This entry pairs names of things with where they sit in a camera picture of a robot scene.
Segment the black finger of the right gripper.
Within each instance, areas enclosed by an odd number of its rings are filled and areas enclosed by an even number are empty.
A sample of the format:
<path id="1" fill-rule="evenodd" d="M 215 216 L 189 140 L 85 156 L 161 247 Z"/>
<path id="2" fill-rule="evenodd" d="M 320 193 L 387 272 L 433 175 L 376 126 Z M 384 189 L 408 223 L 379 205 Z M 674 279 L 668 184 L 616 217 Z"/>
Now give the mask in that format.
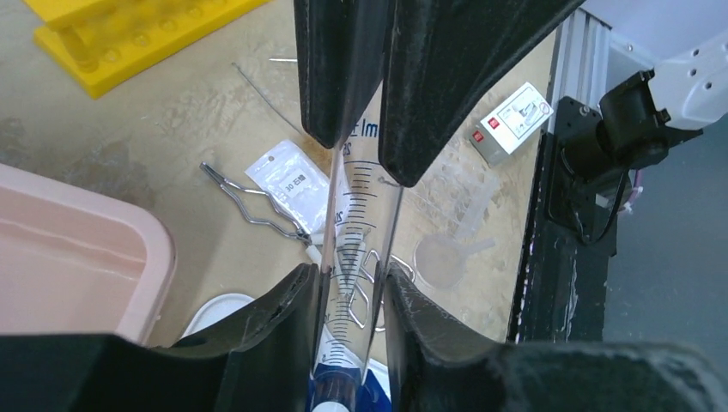
<path id="1" fill-rule="evenodd" d="M 300 117 L 330 149 L 345 140 L 382 81 L 388 1 L 294 0 Z"/>
<path id="2" fill-rule="evenodd" d="M 396 1 L 385 38 L 380 165 L 412 187 L 478 101 L 581 3 Z"/>

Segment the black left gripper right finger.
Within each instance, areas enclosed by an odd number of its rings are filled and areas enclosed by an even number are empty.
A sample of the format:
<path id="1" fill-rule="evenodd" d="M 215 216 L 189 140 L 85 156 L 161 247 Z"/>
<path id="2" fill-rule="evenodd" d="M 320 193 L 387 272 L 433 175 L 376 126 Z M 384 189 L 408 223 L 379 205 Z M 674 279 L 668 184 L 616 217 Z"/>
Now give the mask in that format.
<path id="1" fill-rule="evenodd" d="M 672 344 L 496 342 L 398 268 L 384 280 L 396 411 L 724 411 L 727 383 Z"/>

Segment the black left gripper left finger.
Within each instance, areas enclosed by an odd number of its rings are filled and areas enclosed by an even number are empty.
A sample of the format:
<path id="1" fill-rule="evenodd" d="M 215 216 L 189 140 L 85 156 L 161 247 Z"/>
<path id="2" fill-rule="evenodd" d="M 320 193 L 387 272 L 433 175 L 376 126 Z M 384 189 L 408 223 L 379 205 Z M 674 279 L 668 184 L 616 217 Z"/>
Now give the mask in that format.
<path id="1" fill-rule="evenodd" d="M 268 293 L 169 348 L 113 334 L 3 336 L 4 411 L 302 411 L 314 283 L 300 264 Z"/>

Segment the graduated cylinder with blue base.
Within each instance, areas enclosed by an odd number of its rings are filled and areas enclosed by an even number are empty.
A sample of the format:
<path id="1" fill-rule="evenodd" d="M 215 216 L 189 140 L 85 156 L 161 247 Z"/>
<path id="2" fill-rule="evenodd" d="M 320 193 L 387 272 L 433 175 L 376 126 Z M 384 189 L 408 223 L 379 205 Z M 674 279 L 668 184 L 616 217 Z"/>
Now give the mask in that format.
<path id="1" fill-rule="evenodd" d="M 381 308 L 379 273 L 388 259 L 400 186 L 380 165 L 382 90 L 332 151 L 321 271 L 328 294 L 312 368 L 311 411 L 354 411 Z"/>

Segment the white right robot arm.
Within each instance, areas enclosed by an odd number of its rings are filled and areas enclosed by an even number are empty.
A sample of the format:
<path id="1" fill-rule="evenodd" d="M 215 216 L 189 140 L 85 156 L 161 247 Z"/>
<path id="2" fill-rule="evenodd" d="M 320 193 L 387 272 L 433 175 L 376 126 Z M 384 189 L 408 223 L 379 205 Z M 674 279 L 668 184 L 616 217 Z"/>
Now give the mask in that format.
<path id="1" fill-rule="evenodd" d="M 578 7 L 575 1 L 297 1 L 301 122 L 321 146 L 346 141 L 382 93 L 379 164 L 412 187 L 482 96 Z M 600 101 L 593 130 L 561 151 L 562 204 L 586 244 L 600 236 L 579 191 L 658 164 L 727 112 L 727 36 L 640 71 Z"/>

